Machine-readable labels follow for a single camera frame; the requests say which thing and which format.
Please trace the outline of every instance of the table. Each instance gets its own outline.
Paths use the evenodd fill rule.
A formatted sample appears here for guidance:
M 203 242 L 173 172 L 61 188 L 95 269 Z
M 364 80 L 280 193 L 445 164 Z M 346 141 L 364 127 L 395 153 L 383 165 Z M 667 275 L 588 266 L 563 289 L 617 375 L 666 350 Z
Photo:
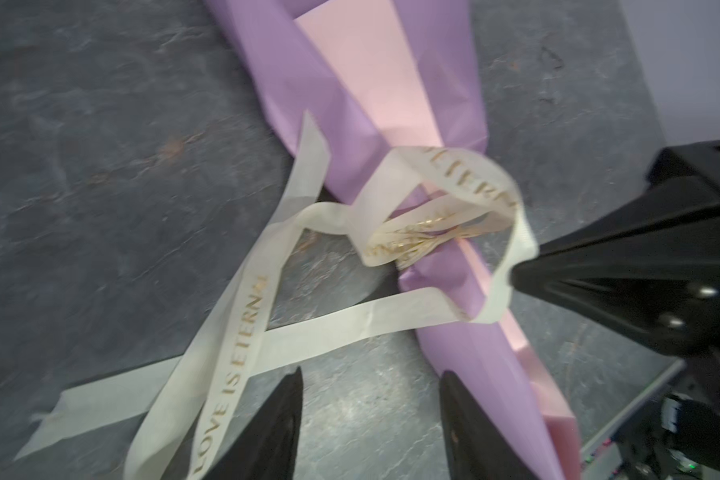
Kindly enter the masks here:
M 663 139 L 616 0 L 473 11 L 488 154 L 540 241 L 637 196 Z M 140 418 L 10 459 L 61 390 L 182 353 L 290 162 L 200 2 L 0 0 L 0 480 L 120 478 Z M 478 240 L 494 263 L 502 242 Z M 389 273 L 306 234 L 272 324 L 350 306 Z M 670 362 L 521 294 L 512 309 L 583 439 Z M 448 477 L 437 377 L 411 332 L 302 366 L 297 478 Z M 233 434 L 284 371 L 250 381 Z

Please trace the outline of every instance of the gray marble surface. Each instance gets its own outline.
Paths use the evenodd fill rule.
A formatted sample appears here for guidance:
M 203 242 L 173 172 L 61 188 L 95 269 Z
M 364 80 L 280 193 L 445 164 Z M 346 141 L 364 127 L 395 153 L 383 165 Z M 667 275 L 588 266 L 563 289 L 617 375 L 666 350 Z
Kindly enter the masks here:
M 635 197 L 662 133 L 616 0 L 473 11 L 488 152 L 539 238 Z M 122 475 L 140 418 L 10 459 L 61 390 L 182 353 L 289 165 L 201 3 L 0 0 L 0 480 Z M 479 243 L 495 261 L 502 239 Z M 350 306 L 388 272 L 306 234 L 272 323 Z M 584 438 L 669 361 L 522 295 L 513 312 Z M 447 477 L 437 378 L 410 332 L 302 366 L 298 478 Z M 251 380 L 233 435 L 284 371 Z

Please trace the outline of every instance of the printed ribbon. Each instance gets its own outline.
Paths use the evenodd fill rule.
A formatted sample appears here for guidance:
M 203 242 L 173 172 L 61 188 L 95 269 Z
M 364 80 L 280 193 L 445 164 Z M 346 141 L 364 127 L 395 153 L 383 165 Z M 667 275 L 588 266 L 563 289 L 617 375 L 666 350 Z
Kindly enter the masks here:
M 328 162 L 326 140 L 305 113 L 296 161 L 274 215 L 178 363 L 165 360 L 63 392 L 54 413 L 43 420 L 18 457 L 138 415 L 136 410 L 149 405 L 145 386 L 159 385 L 155 375 L 164 376 L 175 365 L 128 451 L 124 478 L 159 480 L 202 410 L 188 475 L 198 480 L 209 471 L 250 376 L 370 336 L 448 322 L 500 319 L 512 291 L 511 267 L 538 252 L 518 188 L 501 167 L 470 150 L 393 148 L 355 203 L 347 206 L 314 203 Z M 424 181 L 445 194 L 388 220 Z M 478 223 L 465 225 L 481 216 Z M 367 266 L 396 260 L 405 268 L 451 238 L 510 225 L 507 251 L 485 304 L 473 319 L 439 289 L 428 287 L 266 330 L 282 268 L 305 228 L 347 235 Z M 136 391 L 139 398 L 134 398 Z M 80 414 L 94 410 L 95 416 Z

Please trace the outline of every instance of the ribbon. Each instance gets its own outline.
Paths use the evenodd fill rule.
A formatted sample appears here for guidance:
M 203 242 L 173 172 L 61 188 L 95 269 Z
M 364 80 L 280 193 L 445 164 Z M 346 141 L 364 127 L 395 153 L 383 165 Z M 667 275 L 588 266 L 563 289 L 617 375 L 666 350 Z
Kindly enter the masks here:
M 252 375 L 387 332 L 457 321 L 495 322 L 508 307 L 512 290 L 508 272 L 535 256 L 538 246 L 516 184 L 496 163 L 470 150 L 393 148 L 353 205 L 314 203 L 328 162 L 327 142 L 305 113 L 296 161 L 278 207 L 156 396 L 128 451 L 125 480 L 159 480 L 200 410 L 188 478 L 196 480 L 207 474 Z M 425 181 L 445 194 L 389 219 L 402 200 Z M 479 223 L 465 225 L 481 216 Z M 439 289 L 428 287 L 266 331 L 282 267 L 305 228 L 348 235 L 367 266 L 395 260 L 404 267 L 451 238 L 510 225 L 507 252 L 482 310 L 473 319 Z M 164 375 L 174 361 L 76 387 L 74 395 L 62 393 L 64 408 L 55 409 L 54 415 L 43 421 L 19 455 L 67 438 L 67 434 L 86 431 L 82 428 L 102 426 L 102 419 L 112 422 L 122 415 L 135 415 L 138 406 L 144 408 L 144 401 L 129 404 L 129 399 L 121 396 L 113 403 L 102 402 L 96 397 L 102 393 L 101 383 L 108 382 L 109 388 L 116 386 L 122 392 L 137 390 L 145 385 L 144 375 Z M 75 417 L 77 411 L 90 411 L 92 406 L 97 415 L 86 425 L 70 428 L 74 422 L 63 420 L 65 408 L 66 417 Z M 67 430 L 60 431 L 59 425 Z

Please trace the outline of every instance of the purple wrapping paper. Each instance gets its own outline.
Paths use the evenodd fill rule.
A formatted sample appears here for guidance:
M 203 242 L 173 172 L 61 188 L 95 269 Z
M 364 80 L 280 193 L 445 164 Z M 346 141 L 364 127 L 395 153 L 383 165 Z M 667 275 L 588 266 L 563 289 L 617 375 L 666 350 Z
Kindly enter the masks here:
M 304 110 L 327 137 L 326 186 L 350 204 L 389 146 L 336 79 L 294 19 L 325 0 L 206 0 L 256 85 L 265 116 L 294 153 Z M 467 0 L 393 0 L 418 64 L 444 144 L 484 151 L 488 141 Z M 401 207 L 428 200 L 416 191 Z M 451 241 L 400 276 L 403 290 L 436 286 L 474 315 L 484 294 Z M 543 480 L 565 476 L 528 375 L 499 324 L 420 329 L 424 354 L 438 373 L 454 370 L 509 444 Z M 578 449 L 578 445 L 569 446 Z M 566 468 L 568 479 L 577 474 Z

